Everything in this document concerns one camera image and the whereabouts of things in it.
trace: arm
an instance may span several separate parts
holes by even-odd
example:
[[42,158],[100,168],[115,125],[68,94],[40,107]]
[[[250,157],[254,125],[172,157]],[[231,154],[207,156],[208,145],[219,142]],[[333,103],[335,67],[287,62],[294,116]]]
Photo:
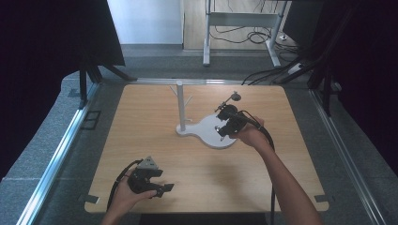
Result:
[[156,190],[149,190],[140,194],[132,192],[127,183],[127,176],[130,176],[131,172],[132,171],[128,171],[117,186],[111,206],[102,219],[101,225],[118,224],[120,219],[127,214],[136,203],[156,195]]
[[[264,120],[257,117],[255,119],[264,125]],[[322,224],[313,203],[275,154],[263,133],[248,124],[238,134],[230,135],[230,138],[241,139],[253,147],[264,160],[287,224]]]

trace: white base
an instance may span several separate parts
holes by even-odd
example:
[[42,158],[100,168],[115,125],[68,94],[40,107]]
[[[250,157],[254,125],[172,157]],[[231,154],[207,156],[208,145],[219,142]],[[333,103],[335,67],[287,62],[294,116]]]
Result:
[[215,127],[223,127],[226,121],[221,121],[216,116],[217,114],[214,113],[203,118],[199,124],[185,125],[184,131],[181,131],[180,125],[177,125],[176,133],[180,136],[195,136],[211,148],[227,148],[233,144],[236,139],[230,139],[228,136],[225,136],[222,140],[222,136],[216,131]]

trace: table top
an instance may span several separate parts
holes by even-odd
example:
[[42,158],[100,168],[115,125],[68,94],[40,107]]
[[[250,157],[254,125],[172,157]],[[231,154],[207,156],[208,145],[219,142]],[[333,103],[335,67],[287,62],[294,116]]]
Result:
[[[199,123],[237,91],[231,101],[265,120],[278,156],[310,196],[318,211],[329,208],[284,90],[279,86],[184,85],[187,124]],[[161,198],[138,202],[137,213],[234,213],[270,211],[271,183],[262,158],[237,140],[217,150],[193,136],[176,133],[177,97],[170,85],[130,84],[124,89],[104,146],[87,202],[88,212],[105,212],[114,180],[131,162],[152,156],[163,170],[156,184],[175,184]]]

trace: hand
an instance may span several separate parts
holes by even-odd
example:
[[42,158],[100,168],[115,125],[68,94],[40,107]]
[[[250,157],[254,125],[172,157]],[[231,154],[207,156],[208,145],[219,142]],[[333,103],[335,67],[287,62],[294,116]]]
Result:
[[[263,119],[257,116],[254,116],[254,119],[258,123],[260,123],[261,126],[264,125]],[[266,136],[260,130],[258,130],[254,125],[249,123],[240,132],[229,135],[229,138],[241,139],[244,143],[254,148],[264,145],[264,143],[268,143]]]
[[117,224],[118,221],[127,214],[131,208],[141,200],[152,198],[157,194],[156,190],[149,190],[140,194],[131,191],[127,180],[132,170],[126,172],[117,186],[111,206],[109,207],[102,224]]

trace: gray floor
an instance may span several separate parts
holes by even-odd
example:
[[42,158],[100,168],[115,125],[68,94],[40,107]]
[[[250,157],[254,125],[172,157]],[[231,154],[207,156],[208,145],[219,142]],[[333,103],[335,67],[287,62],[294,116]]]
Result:
[[[180,46],[124,46],[123,52],[127,66],[120,69],[138,77],[138,83],[168,83],[176,78],[203,83],[206,79],[227,80],[240,84],[247,75],[272,68],[266,52],[213,52],[210,67],[202,67],[201,52],[184,52]],[[101,72],[103,83],[89,109],[100,112],[99,122],[94,129],[79,131],[35,224],[99,224],[103,217],[85,212],[82,198],[88,193],[123,87],[128,83],[104,68]],[[261,84],[269,85],[274,78]],[[322,213],[322,218],[326,224],[374,224],[306,87],[308,78],[304,75],[283,87],[327,194],[329,210]],[[79,101],[78,74],[74,73],[64,80],[59,98],[38,134],[0,183],[0,224],[18,221]],[[331,119],[375,197],[386,224],[398,224],[397,177],[336,96],[331,98],[330,107]],[[82,128],[91,126],[86,122]],[[138,224],[139,220],[140,215],[131,214],[122,224]],[[284,224],[280,214],[277,214],[276,224]]]

